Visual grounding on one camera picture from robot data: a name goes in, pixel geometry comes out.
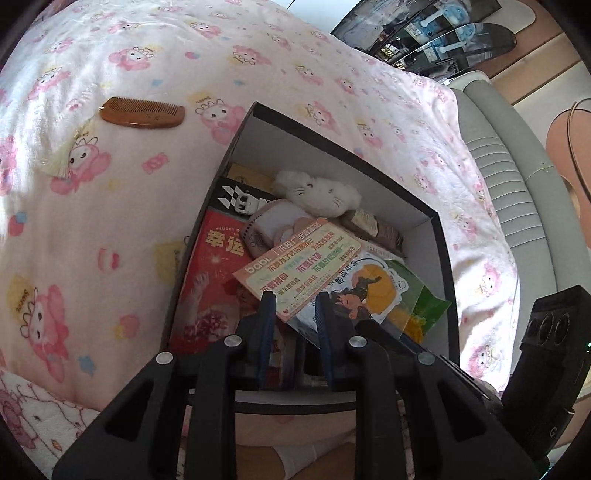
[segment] cartoon character print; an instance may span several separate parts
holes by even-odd
[[[51,376],[62,383],[65,376],[62,359],[68,359],[64,340],[68,338],[69,330],[65,324],[64,299],[60,289],[52,285],[44,295],[39,295],[35,289],[33,301],[27,305],[28,312],[22,315],[25,325],[21,326],[21,335],[29,340]]]
[[[226,15],[224,12],[213,12],[209,14],[210,17],[221,18],[222,20],[234,20],[234,17]]]
[[[328,128],[340,135],[339,127],[337,126],[335,119],[320,102],[309,103],[306,106],[306,111],[310,118],[316,122],[316,125]]]
[[[287,51],[291,51],[291,45],[289,40],[284,37],[280,37],[279,35],[271,35],[272,41],[279,44],[280,47],[283,47]]]
[[[492,348],[489,345],[482,345],[472,352],[468,360],[468,373],[474,378],[482,378],[486,369],[490,368],[494,361]]]
[[[8,92],[3,88],[0,88],[0,106],[9,106],[12,100],[8,100]]]
[[[478,182],[474,184],[474,190],[476,192],[476,197],[478,198],[478,200],[484,202],[486,198],[486,187],[482,179],[479,179]]]
[[[427,176],[417,168],[417,172],[414,175],[414,181],[419,186],[419,188],[431,195],[437,195],[437,189],[431,183],[431,180],[427,178]]]
[[[31,93],[27,96],[28,100],[34,100],[35,98],[39,97],[40,93],[45,93],[52,87],[55,87],[58,83],[62,80],[65,80],[70,76],[70,72],[62,70],[61,67],[56,69],[51,69],[49,72],[44,73],[41,75],[33,88],[31,89]]]
[[[310,33],[312,34],[313,37],[316,37],[325,43],[330,43],[329,38],[326,35],[324,35],[322,32],[319,32],[318,30],[312,30]]]
[[[381,101],[383,101],[383,103],[389,103],[390,102],[390,99],[389,98],[386,98],[382,92],[380,92],[379,90],[376,90],[376,89],[374,89],[374,91],[375,91],[375,94],[378,96],[378,98]]]
[[[337,78],[335,82],[345,93],[348,93],[350,95],[357,95],[355,93],[355,86],[350,80],[344,78]]]
[[[118,67],[127,70],[145,70],[150,68],[150,59],[154,57],[154,51],[149,48],[133,47],[112,53],[109,61]]]
[[[109,12],[109,13],[98,12],[97,14],[92,15],[92,17],[90,18],[90,21],[97,22],[99,20],[107,20],[108,18],[111,18],[114,16],[115,16],[115,12]]]
[[[390,128],[394,131],[394,135],[396,135],[396,138],[398,138],[398,140],[400,140],[402,143],[408,143],[406,140],[406,135],[404,135],[400,127],[394,125],[391,122],[389,122],[388,124],[390,125]]]
[[[431,163],[429,160],[431,160],[436,167],[441,170],[445,170],[447,164],[439,153],[437,153],[435,150],[431,150],[430,148],[425,149],[425,153],[427,154],[427,158],[421,161],[423,166],[428,166]]]
[[[173,14],[176,12],[181,12],[183,10],[183,7],[158,7],[158,10],[168,14]]]
[[[243,107],[227,105],[221,99],[209,100],[198,106],[195,112],[201,116],[203,125],[211,130],[213,139],[222,145],[231,142],[246,115]]]
[[[270,65],[271,60],[263,57],[259,52],[249,47],[243,47],[242,45],[234,45],[234,58],[241,63],[248,63],[249,65]]]
[[[78,5],[77,7],[75,7],[72,11],[74,13],[77,14],[81,14],[82,12],[85,12],[86,10],[88,10],[90,8],[90,5],[86,4],[86,5]]]
[[[315,57],[322,56],[322,53],[320,53],[317,48],[309,47],[308,45],[302,45],[302,47],[304,47],[304,50],[306,50],[308,53],[314,55]]]
[[[311,83],[312,85],[322,85],[324,83],[324,80],[322,80],[321,77],[319,77],[318,75],[316,75],[312,69],[308,69],[302,65],[298,65],[297,67],[295,67],[295,69],[297,70],[297,73],[300,74],[300,77],[308,83]]]
[[[466,237],[469,241],[474,241],[478,234],[478,228],[476,227],[476,222],[465,215],[459,215],[457,217],[457,224],[462,229]]]
[[[55,45],[53,45],[49,50],[48,53],[61,53],[66,51],[70,46],[74,43],[74,39],[72,37],[65,38],[64,40],[59,41]]]
[[[111,164],[111,155],[101,153],[96,146],[98,138],[90,140],[81,138],[74,148],[70,150],[68,163],[70,177],[67,179],[53,178],[50,189],[59,195],[68,195],[70,192],[77,192],[84,182],[94,180],[97,175],[103,173]]]
[[[116,33],[120,30],[131,30],[132,28],[138,28],[141,24],[139,23],[135,23],[135,22],[125,22],[125,21],[121,21],[115,25],[113,25],[110,29],[109,29],[109,33],[113,34]]]
[[[219,27],[208,25],[204,22],[193,22],[191,28],[208,39],[215,38],[222,33],[222,30]]]
[[[17,167],[17,148],[14,137],[0,142],[0,197],[12,190],[12,171]]]
[[[276,32],[283,32],[283,29],[279,25],[275,25],[273,23],[267,23],[267,22],[265,22],[265,25],[267,27],[269,27],[271,30],[274,30]]]
[[[497,293],[499,288],[501,288],[501,273],[492,264],[486,262],[480,290],[486,297],[490,297]]]
[[[43,40],[47,33],[49,32],[49,30],[43,30],[41,32],[41,35],[39,35],[38,37],[33,38],[33,43],[39,43],[41,40]]]
[[[366,124],[357,124],[357,129],[361,132],[361,134],[363,135],[363,140],[368,145],[371,145],[372,147],[375,147],[377,149],[380,149],[384,146],[382,139],[380,137],[377,137],[371,130],[371,128],[368,127]]]

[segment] paper booklet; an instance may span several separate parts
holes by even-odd
[[[372,319],[382,323],[402,300],[409,288],[389,262],[361,249],[322,290],[329,293],[333,311],[337,317],[353,324]],[[307,303],[289,325],[315,345],[318,344],[316,328],[316,299]]]
[[[234,276],[258,299],[266,290],[275,293],[277,316],[287,322],[325,290],[360,249],[355,237],[318,219]]]

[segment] grey cushion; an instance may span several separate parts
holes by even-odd
[[[554,268],[544,227],[513,158],[492,125],[468,96],[458,90],[460,132],[491,194],[505,239],[521,280],[521,307],[513,362],[535,300],[556,292]]]
[[[573,285],[591,292],[591,261],[564,183],[517,111],[484,80],[455,94],[462,137],[485,176],[519,271],[515,366],[533,302]]]

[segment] metal screw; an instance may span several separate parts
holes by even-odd
[[[432,365],[435,363],[435,355],[429,352],[422,352],[418,354],[418,362],[423,365]]]
[[[367,344],[368,341],[359,335],[355,335],[349,339],[349,345],[353,348],[363,348]]]
[[[226,346],[238,346],[242,343],[242,339],[238,335],[228,335],[224,338],[223,343]]]
[[[156,363],[160,365],[166,365],[173,361],[174,355],[170,352],[160,352],[156,355]]]

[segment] packaging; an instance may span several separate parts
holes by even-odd
[[[438,319],[432,321],[432,327],[423,337],[422,346],[459,363],[454,282],[437,212],[354,153],[260,103],[255,103],[246,114],[217,174],[211,178],[212,187],[201,211],[195,212],[197,221],[187,243],[179,277],[173,290],[166,318],[163,348],[168,345],[172,320],[179,305],[178,300],[182,297],[189,260],[199,237],[207,205],[214,197],[218,178],[223,177],[232,164],[239,164],[269,178],[274,178],[281,170],[296,168],[313,177],[338,180],[355,187],[362,197],[361,208],[383,219],[404,237],[404,263],[408,271],[420,279],[421,284],[434,297],[443,299],[445,304],[449,305]],[[398,276],[409,282],[402,264],[391,267]],[[410,301],[407,303],[404,298],[402,301],[407,310],[411,308]],[[408,313],[409,317],[416,314],[416,305]],[[434,310],[429,315],[437,315],[437,311]],[[392,329],[397,329],[396,321],[396,317],[390,321],[387,316],[381,325],[391,326],[392,328],[388,329],[391,332]],[[236,393],[236,411],[244,413],[310,414],[351,408],[355,408],[355,392],[330,393],[324,389],[318,393],[306,394],[299,391]]]

